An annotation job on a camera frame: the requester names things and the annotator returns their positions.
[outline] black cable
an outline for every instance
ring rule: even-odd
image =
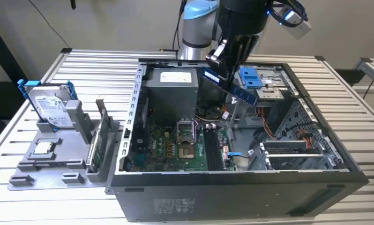
[[[270,15],[274,17],[274,19],[286,27],[297,27],[299,26],[303,21],[307,21],[307,14],[305,11],[305,7],[303,5],[297,1],[297,0],[275,0],[277,2],[282,3],[282,4],[274,4],[270,8]],[[287,5],[293,11],[299,15],[301,20],[298,23],[290,23],[287,20],[285,20],[285,18],[278,14],[278,12],[275,12],[274,8],[281,8],[285,5]]]
[[[39,10],[39,8],[36,7],[35,3],[32,3],[32,1],[31,1],[31,0],[29,0],[29,3],[31,3],[31,4],[32,4],[32,6],[36,8],[36,10],[37,10],[39,14],[41,15],[43,19],[45,20],[45,22],[47,22],[47,24],[48,24],[49,28],[53,30],[53,32],[56,33],[56,35],[60,37],[60,39],[63,40],[64,44],[65,44],[65,45],[67,45],[67,47],[69,48],[68,43],[65,42],[65,40],[63,39],[63,37],[60,36],[60,34],[56,32],[56,30],[55,30],[55,29],[53,29],[53,27],[51,26],[51,24],[49,24],[49,22],[48,22],[47,18],[44,17],[43,13],[40,12],[40,10]]]
[[[362,99],[365,99],[365,97],[366,97],[366,95],[367,95],[367,92],[369,92],[369,89],[370,89],[370,87],[373,86],[373,83],[374,83],[374,81],[370,82],[370,85],[369,85],[369,87],[367,87],[367,89],[366,89],[366,92],[365,92],[365,94],[363,94]]]
[[[294,126],[286,128],[286,132],[289,132],[290,130],[293,130],[297,127],[302,127],[302,126],[311,125],[311,124],[317,124],[317,122],[307,122],[307,123],[295,124]]]
[[[255,144],[255,143],[259,143],[258,137],[259,137],[259,135],[260,135],[260,133],[262,133],[263,131],[265,131],[265,128],[263,128],[263,127],[258,128],[258,129],[254,131],[254,133],[252,133],[252,141],[251,141],[251,143],[250,143],[248,149],[252,149],[254,144]]]
[[[242,155],[234,155],[234,156],[238,156],[238,157],[243,157],[243,158],[251,158],[248,156],[242,156]]]
[[[175,49],[176,36],[178,36],[178,46],[179,46],[179,49],[180,49],[179,25],[180,25],[180,18],[182,18],[182,14],[183,14],[183,12],[184,12],[184,6],[186,6],[186,4],[187,4],[187,0],[182,0],[180,8],[179,8],[178,24],[176,24],[175,34],[174,34],[174,41],[172,41],[172,50]]]

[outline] motherboard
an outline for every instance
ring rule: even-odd
[[[216,170],[234,170],[232,162],[224,158],[224,150],[230,148],[226,130],[192,127],[194,130],[188,131],[180,126],[178,132],[178,127],[151,126],[148,149],[146,153],[134,155],[132,171],[196,172],[214,170],[212,165],[216,165]],[[195,141],[180,142],[180,135],[190,137],[192,133]]]

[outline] cable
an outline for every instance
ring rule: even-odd
[[[301,133],[302,135],[303,134],[307,134],[307,131],[306,130],[297,130],[295,131],[295,135],[298,134],[298,133]],[[305,140],[305,142],[306,142],[306,149],[309,149],[310,148],[310,145],[311,145],[311,140],[310,140],[310,138],[307,138],[307,137],[301,137],[303,140]]]
[[[180,25],[180,18],[182,18],[182,14],[184,12],[184,6],[187,4],[187,0],[182,0],[180,3],[180,8],[179,8],[179,17],[178,17],[178,24],[176,24],[176,29],[175,29],[175,34],[174,34],[174,41],[172,41],[172,50],[175,49],[175,40],[176,40],[176,36],[178,36],[178,46],[180,48],[180,41],[179,41],[179,25]]]
[[[53,32],[56,33],[56,35],[60,37],[60,39],[63,40],[64,44],[65,44],[65,45],[67,45],[67,47],[69,48],[68,43],[65,42],[65,40],[63,39],[63,37],[60,36],[60,34],[56,32],[56,30],[55,30],[55,29],[53,29],[53,27],[51,26],[51,24],[49,24],[49,22],[48,22],[47,18],[44,17],[43,13],[40,12],[40,10],[39,10],[39,8],[36,7],[35,3],[32,3],[32,1],[31,1],[31,0],[29,0],[29,3],[31,3],[31,4],[32,4],[32,6],[36,8],[36,10],[37,10],[39,14],[41,15],[43,19],[45,20],[45,22],[47,22],[47,24],[48,24],[49,28],[53,30]]]
[[[234,155],[234,156],[236,156],[236,157],[243,157],[243,158],[251,158],[251,157],[248,157],[248,156],[242,156],[242,155]]]
[[[286,132],[289,132],[290,130],[293,130],[297,127],[302,127],[302,126],[311,125],[311,124],[317,124],[317,122],[307,122],[307,123],[295,124],[294,126],[286,128]]]
[[[254,144],[259,143],[258,137],[260,135],[260,133],[265,131],[263,127],[258,128],[254,133],[252,133],[252,141],[250,143],[248,149],[252,149]]]
[[[204,121],[204,122],[216,122],[216,121],[220,121],[220,119],[218,119],[218,120],[204,119],[204,118],[199,117],[198,115],[195,115],[195,117],[199,118],[199,119],[200,119],[202,121]]]
[[[367,87],[367,89],[366,89],[366,92],[365,92],[365,94],[363,94],[362,99],[365,99],[365,97],[366,97],[366,95],[367,95],[367,92],[369,92],[369,89],[370,89],[370,87],[373,86],[373,83],[374,83],[374,81],[370,82],[370,85],[369,85],[369,87]]]
[[[307,14],[305,11],[305,6],[298,2],[298,0],[275,0],[281,4],[274,4],[270,6],[270,15],[274,17],[274,19],[286,27],[297,27],[299,26],[303,21],[307,21]],[[290,23],[287,20],[285,20],[283,17],[275,12],[274,8],[282,8],[283,6],[289,6],[291,10],[299,15],[301,21],[298,23]]]
[[[259,113],[262,114],[265,131],[266,131],[267,135],[271,137],[271,139],[275,140],[275,136],[274,136],[274,134],[273,134],[273,132],[271,132],[271,130],[269,128],[267,122],[266,122],[263,107],[259,108]]]

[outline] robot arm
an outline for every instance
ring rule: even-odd
[[[305,8],[297,0],[220,0],[216,22],[222,28],[219,46],[207,55],[207,63],[219,78],[232,82],[234,73],[244,63],[259,40],[258,33],[266,26],[271,15],[281,25],[297,27],[307,20]],[[289,6],[301,16],[298,23],[291,23],[274,10]]]

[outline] label sticker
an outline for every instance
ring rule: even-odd
[[[204,72],[204,75],[207,78],[210,78],[212,81],[215,81],[216,83],[219,83],[220,79],[218,77],[215,77],[214,75],[211,75],[207,71]]]
[[[72,120],[69,119],[65,106],[59,97],[52,96],[36,96],[36,101],[39,104],[39,111],[48,120],[48,123],[60,127],[74,127]]]
[[[222,115],[222,118],[227,120],[228,115],[230,115],[230,113],[228,113],[228,112],[224,112],[223,115]]]
[[[160,82],[191,83],[191,73],[187,72],[162,72]]]
[[[195,198],[154,199],[154,208],[156,214],[192,213],[194,206]]]
[[[263,83],[273,83],[273,81],[269,80],[269,79],[262,79],[260,81],[262,81]]]

